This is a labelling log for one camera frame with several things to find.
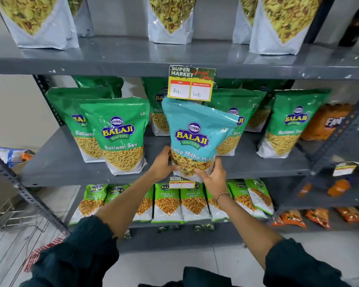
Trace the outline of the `person's left forearm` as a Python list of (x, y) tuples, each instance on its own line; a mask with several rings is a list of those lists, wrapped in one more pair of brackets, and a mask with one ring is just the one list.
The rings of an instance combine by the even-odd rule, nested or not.
[(96, 216), (112, 231), (112, 238), (123, 237), (132, 223), (146, 193), (158, 181), (165, 178), (153, 173), (145, 173), (114, 200), (101, 207)]

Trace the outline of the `red checked cloth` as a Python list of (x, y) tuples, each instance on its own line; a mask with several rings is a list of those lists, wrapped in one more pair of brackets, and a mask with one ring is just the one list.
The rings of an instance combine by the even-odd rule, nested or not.
[(60, 244), (63, 241), (63, 238), (56, 238), (54, 239), (52, 242), (50, 242), (47, 245), (41, 246), (37, 249), (35, 249), (34, 251), (32, 251), (28, 257), (28, 259), (25, 262), (24, 268), (23, 268), (23, 272), (24, 273), (29, 273), (32, 269), (32, 266), (37, 262), (37, 260), (40, 257), (41, 252), (43, 252), (44, 250), (47, 250), (53, 246), (56, 246), (57, 244)]

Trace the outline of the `person's right forearm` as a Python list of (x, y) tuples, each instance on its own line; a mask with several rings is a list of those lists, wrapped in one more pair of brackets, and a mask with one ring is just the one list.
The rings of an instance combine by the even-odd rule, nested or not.
[(266, 256), (271, 248), (284, 237), (268, 227), (265, 223), (252, 217), (238, 205), (228, 194), (222, 195), (218, 201), (220, 208), (226, 212), (238, 231), (243, 243), (257, 260), (263, 270), (266, 270)]

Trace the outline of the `grey metal shelf rack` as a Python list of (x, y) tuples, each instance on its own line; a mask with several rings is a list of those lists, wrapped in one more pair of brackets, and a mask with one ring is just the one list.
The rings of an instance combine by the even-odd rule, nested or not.
[[(289, 80), (359, 81), (359, 55), (349, 48), (330, 49), (303, 44), (297, 55), (257, 55), (247, 45), (227, 41), (196, 40), (185, 45), (155, 45), (136, 37), (81, 38), (80, 48), (68, 50), (21, 49), (12, 42), (0, 43), (0, 75), (34, 76), (42, 92), (47, 76), (114, 75), (139, 77), (149, 74), (163, 77), (170, 65), (215, 68), (224, 78), (277, 78)], [(67, 126), (60, 128), (41, 147), (21, 172), (20, 181), (28, 188), (81, 185), (94, 182), (121, 184), (133, 182), (139, 174), (113, 176), (105, 165), (79, 162), (79, 152), (69, 137)], [(275, 202), (274, 183), (281, 178), (304, 178), (312, 173), (317, 148), (305, 149), (305, 143), (292, 150), (287, 159), (263, 159), (256, 154), (259, 134), (244, 134), (236, 155), (222, 157), (227, 179), (261, 178)], [(359, 223), (347, 223), (335, 210), (330, 212), (330, 230), (358, 230)]]

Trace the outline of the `slotted grey metal rack post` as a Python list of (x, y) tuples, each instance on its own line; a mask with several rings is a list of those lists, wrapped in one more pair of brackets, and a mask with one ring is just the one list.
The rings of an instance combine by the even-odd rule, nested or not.
[(7, 166), (0, 159), (0, 176), (9, 181), (14, 188), (18, 190), (19, 195), (30, 205), (32, 205), (48, 222), (56, 227), (64, 235), (68, 235), (70, 231), (67, 226), (58, 218), (49, 207), (38, 197), (30, 191), (30, 188), (25, 187), (18, 176), (9, 166)]

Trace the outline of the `small shelf price tag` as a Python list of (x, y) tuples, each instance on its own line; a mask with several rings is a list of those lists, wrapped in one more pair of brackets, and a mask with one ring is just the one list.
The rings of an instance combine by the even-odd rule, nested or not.
[(170, 189), (194, 189), (195, 181), (191, 181), (180, 176), (171, 176), (169, 179)]

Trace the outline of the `large orange snack packet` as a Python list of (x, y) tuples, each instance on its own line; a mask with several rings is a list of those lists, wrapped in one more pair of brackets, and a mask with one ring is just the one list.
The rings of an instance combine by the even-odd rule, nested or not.
[(326, 140), (352, 110), (351, 104), (325, 104), (321, 106), (302, 132), (304, 141)]

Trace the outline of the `person's right hand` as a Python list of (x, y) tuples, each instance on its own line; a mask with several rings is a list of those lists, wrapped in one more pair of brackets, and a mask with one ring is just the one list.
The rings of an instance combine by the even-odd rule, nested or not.
[(227, 195), (227, 186), (226, 186), (226, 172), (223, 168), (221, 158), (216, 157), (214, 162), (214, 168), (209, 180), (203, 180), (206, 188), (211, 193), (215, 201), (222, 195)]

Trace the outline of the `row of small green-white packets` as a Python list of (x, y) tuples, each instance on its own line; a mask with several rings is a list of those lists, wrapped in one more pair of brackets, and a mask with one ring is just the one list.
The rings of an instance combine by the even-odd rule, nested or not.
[[(130, 187), (129, 184), (89, 184), (82, 201), (73, 213), (69, 225), (94, 215), (100, 207), (110, 203)], [(145, 194), (134, 215), (133, 222), (187, 223), (195, 221), (227, 222), (222, 211), (203, 183), (192, 189), (170, 188), (168, 183), (155, 183)]]

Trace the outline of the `large yellow-green price tag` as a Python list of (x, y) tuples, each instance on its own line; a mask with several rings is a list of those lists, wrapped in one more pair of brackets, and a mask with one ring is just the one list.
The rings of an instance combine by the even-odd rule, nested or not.
[(210, 102), (216, 70), (213, 68), (171, 65), (168, 98)]

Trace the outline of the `teal snack packet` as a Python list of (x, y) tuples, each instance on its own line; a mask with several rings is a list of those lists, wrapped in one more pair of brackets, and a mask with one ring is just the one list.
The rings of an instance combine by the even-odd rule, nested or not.
[(170, 130), (172, 163), (180, 166), (173, 174), (201, 183), (194, 170), (212, 172), (217, 146), (234, 131), (239, 117), (170, 97), (163, 98), (162, 109)]

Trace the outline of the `person's dark green shirt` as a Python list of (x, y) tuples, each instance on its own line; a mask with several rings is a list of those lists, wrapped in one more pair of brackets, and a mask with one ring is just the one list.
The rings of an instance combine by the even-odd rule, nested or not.
[[(263, 223), (244, 227), (253, 235), (247, 247), (264, 269), (265, 287), (351, 287), (341, 271), (317, 260), (294, 239), (285, 239)], [(117, 237), (100, 218), (78, 223), (60, 244), (40, 253), (32, 277), (19, 287), (102, 287), (106, 272), (119, 259)]]

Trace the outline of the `row of large green packets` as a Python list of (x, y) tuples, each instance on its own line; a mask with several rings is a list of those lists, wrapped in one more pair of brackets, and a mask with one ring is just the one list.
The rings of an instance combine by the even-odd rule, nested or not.
[[(110, 87), (53, 87), (46, 97), (71, 131), (86, 163), (107, 164), (113, 175), (140, 173), (147, 164), (144, 134), (149, 116), (154, 135), (170, 136), (162, 109), (167, 96), (157, 78), (144, 78), (148, 99), (120, 97)], [(216, 156), (233, 156), (246, 119), (265, 96), (262, 91), (216, 89), (215, 96), (203, 106), (239, 117), (234, 131), (217, 146)]]

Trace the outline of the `cardboard box with packets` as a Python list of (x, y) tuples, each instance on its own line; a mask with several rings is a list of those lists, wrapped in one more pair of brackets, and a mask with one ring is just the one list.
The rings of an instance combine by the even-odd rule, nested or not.
[(0, 159), (11, 168), (15, 174), (20, 174), (35, 154), (35, 151), (31, 149), (0, 147)]

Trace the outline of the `white clear snack pouch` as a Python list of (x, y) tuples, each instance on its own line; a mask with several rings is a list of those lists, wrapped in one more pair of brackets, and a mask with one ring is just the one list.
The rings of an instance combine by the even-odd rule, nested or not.
[(19, 48), (79, 48), (68, 0), (0, 0), (0, 14)]
[(146, 1), (150, 42), (178, 45), (191, 43), (196, 0)]
[(249, 45), (258, 0), (239, 0), (232, 42)]
[(249, 51), (297, 55), (322, 0), (258, 0)]
[(68, 0), (78, 37), (94, 36), (94, 29), (87, 0)]

